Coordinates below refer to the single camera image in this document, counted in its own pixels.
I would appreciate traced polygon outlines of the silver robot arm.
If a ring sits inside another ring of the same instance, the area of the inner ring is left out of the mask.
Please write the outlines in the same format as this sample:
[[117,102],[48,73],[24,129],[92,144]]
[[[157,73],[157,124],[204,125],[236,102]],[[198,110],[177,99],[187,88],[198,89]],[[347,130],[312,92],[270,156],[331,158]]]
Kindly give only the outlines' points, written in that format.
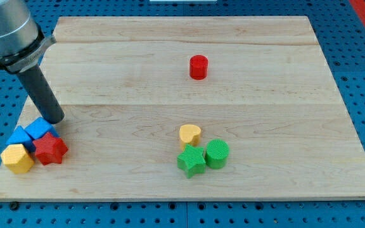
[[0,70],[22,73],[56,42],[45,36],[23,0],[0,0]]

